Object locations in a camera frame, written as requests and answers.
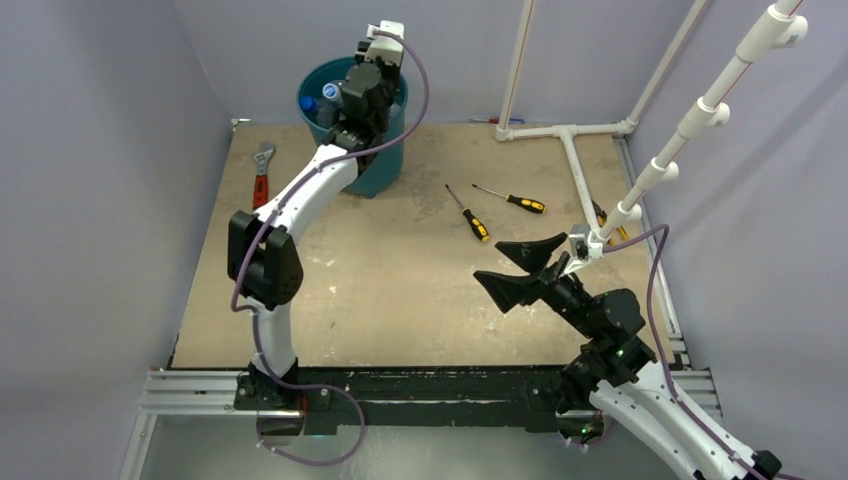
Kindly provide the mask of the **Pepsi bottle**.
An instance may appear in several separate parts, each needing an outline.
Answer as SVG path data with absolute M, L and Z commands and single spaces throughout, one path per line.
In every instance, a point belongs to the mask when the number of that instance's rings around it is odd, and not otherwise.
M 335 123 L 336 106 L 324 97 L 302 96 L 299 107 L 320 128 L 330 129 Z

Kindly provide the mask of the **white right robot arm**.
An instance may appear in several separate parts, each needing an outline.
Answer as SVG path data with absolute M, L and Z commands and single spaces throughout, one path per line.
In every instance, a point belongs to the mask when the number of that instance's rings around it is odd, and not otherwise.
M 496 249 L 522 276 L 477 271 L 475 279 L 504 313 L 544 302 L 587 338 L 561 372 L 562 411 L 593 407 L 647 445 L 681 479 L 775 479 L 781 461 L 728 433 L 677 385 L 666 357 L 639 336 L 656 327 L 630 289 L 592 295 L 576 272 L 609 247 L 574 229 Z

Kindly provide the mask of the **clear bottle white cap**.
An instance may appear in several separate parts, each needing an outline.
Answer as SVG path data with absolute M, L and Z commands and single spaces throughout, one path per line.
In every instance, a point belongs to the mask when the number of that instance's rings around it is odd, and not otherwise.
M 340 106 L 342 104 L 342 86 L 341 80 L 330 81 L 322 87 L 321 93 L 328 102 Z

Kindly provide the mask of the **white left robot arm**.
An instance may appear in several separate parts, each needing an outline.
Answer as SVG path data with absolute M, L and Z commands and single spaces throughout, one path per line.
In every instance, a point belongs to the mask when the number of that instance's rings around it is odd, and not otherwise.
M 398 176 L 385 153 L 410 133 L 391 132 L 403 116 L 398 96 L 402 63 L 410 53 L 399 35 L 384 28 L 361 42 L 313 157 L 274 198 L 229 220 L 230 309 L 249 315 L 254 346 L 245 389 L 272 408 L 287 408 L 298 391 L 312 388 L 296 381 L 291 340 L 291 303 L 304 279 L 298 245 L 330 201 L 361 177 L 392 182 Z

